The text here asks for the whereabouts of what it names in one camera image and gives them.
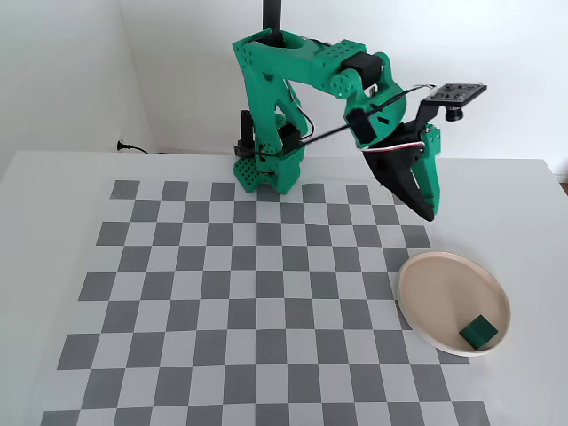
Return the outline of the green gripper with motor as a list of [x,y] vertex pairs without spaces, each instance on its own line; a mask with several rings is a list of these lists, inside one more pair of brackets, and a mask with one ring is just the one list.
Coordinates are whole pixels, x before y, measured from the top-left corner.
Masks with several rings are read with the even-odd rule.
[[420,129],[412,122],[400,124],[405,95],[383,106],[402,91],[399,86],[373,86],[357,92],[347,100],[344,119],[375,179],[431,222],[440,202],[436,156],[441,152],[441,132],[430,123]]

